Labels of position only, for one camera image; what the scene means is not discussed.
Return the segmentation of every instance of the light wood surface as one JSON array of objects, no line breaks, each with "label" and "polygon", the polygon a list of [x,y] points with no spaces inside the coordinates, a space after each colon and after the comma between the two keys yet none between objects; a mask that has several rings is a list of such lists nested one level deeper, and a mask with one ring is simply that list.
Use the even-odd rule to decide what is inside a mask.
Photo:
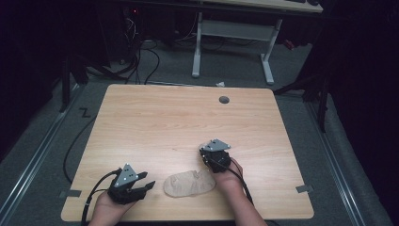
[{"label": "light wood surface", "polygon": [[[230,98],[228,104],[220,96]],[[217,189],[192,197],[170,198],[163,183],[172,174],[206,169],[199,145],[212,138],[231,145],[230,155],[244,168],[244,179],[263,218],[311,218],[313,210],[270,89],[111,85],[95,121],[72,189],[62,211],[79,221],[90,190],[109,171],[130,163],[156,181],[143,201],[123,220],[233,219]],[[108,188],[114,177],[99,188]],[[88,218],[96,201],[93,198]]]},{"label": "light wood surface", "polygon": [[233,4],[240,6],[256,7],[256,8],[272,8],[283,9],[302,12],[323,12],[323,8],[312,6],[308,2],[297,3],[286,0],[202,0],[203,2],[220,3],[220,4]]}]

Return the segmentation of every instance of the person's left hand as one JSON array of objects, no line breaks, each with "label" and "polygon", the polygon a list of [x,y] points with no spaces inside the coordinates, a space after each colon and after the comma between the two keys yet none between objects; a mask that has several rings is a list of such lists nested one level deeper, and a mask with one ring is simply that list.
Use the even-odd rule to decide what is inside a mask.
[{"label": "person's left hand", "polygon": [[105,191],[97,198],[89,225],[114,226],[120,222],[122,216],[135,204],[136,202],[124,205],[114,203],[108,196],[107,191]]}]

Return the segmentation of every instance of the beige fabric item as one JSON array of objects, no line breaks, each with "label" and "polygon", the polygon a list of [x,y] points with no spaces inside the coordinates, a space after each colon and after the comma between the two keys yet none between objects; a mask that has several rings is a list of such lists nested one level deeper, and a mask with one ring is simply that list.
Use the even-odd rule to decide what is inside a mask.
[{"label": "beige fabric item", "polygon": [[185,197],[208,192],[215,185],[209,170],[190,170],[169,176],[164,182],[164,191],[171,197]]}]

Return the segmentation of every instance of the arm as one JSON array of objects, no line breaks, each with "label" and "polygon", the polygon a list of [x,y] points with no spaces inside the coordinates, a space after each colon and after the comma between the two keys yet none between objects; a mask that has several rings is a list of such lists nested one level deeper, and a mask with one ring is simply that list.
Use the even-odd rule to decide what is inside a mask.
[{"label": "arm", "polygon": [[[234,161],[237,166],[232,163],[230,169],[240,174],[240,171],[243,171],[241,166],[235,159],[232,158],[231,161]],[[224,172],[213,173],[213,176],[216,180],[217,187],[224,194],[234,213],[235,224],[237,226],[267,226],[261,215],[255,209],[255,206],[248,200],[244,193],[243,185],[234,174],[226,170]]]},{"label": "arm", "polygon": [[114,203],[105,191],[96,201],[89,226],[114,226],[135,204],[136,202],[125,205]]}]

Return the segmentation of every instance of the tape strip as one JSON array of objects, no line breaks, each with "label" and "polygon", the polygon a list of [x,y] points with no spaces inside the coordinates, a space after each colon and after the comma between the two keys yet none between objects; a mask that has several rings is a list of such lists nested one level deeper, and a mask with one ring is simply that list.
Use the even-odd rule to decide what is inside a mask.
[{"label": "tape strip", "polygon": [[308,193],[311,193],[311,192],[314,191],[314,189],[313,189],[313,186],[304,185],[304,186],[297,186],[296,187],[296,191],[298,193],[302,193],[302,192],[305,192],[305,191],[308,192]]},{"label": "tape strip", "polygon": [[59,198],[65,199],[67,197],[80,197],[81,193],[82,193],[81,190],[61,191],[61,193],[59,193]]}]

